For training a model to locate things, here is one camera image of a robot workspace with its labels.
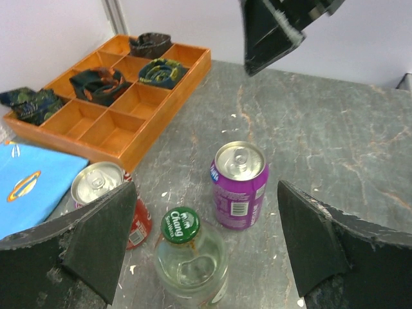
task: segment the patterned fabric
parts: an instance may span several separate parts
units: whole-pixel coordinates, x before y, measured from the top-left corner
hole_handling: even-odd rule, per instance
[[[62,100],[52,89],[42,89],[38,92],[27,88],[0,93],[0,102],[10,107],[17,115],[17,119],[41,125],[62,106]]]
[[[139,82],[173,89],[186,72],[187,69],[180,62],[159,58],[152,60],[140,70]]]
[[[123,74],[113,68],[93,68],[70,78],[76,97],[103,106],[110,106],[130,87]]]
[[[156,59],[172,47],[171,36],[162,33],[143,33],[129,38],[130,56]]]

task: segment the purple soda can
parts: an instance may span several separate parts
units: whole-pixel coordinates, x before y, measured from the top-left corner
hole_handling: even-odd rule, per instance
[[[244,230],[259,218],[269,177],[262,151],[248,142],[231,142],[211,165],[216,218],[226,228]]]

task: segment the wooden tray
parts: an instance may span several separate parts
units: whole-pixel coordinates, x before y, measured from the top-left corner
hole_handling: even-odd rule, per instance
[[[111,161],[132,171],[211,68],[208,48],[173,44],[162,56],[183,64],[189,71],[173,90],[141,84],[138,72],[150,60],[128,56],[129,37],[116,35],[57,77],[51,88],[64,102],[41,126],[4,116],[15,133],[52,149],[88,158]],[[69,78],[96,66],[120,70],[133,84],[110,107],[77,99]]]

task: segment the bottle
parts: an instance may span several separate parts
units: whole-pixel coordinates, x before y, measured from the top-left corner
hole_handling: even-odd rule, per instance
[[[184,307],[216,304],[227,288],[229,256],[220,233],[188,207],[169,210],[154,250],[154,267],[164,288]]]

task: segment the blue t-shirt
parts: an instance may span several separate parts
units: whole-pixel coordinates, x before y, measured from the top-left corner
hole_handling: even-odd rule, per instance
[[[78,156],[0,145],[0,239],[42,223],[88,164]]]

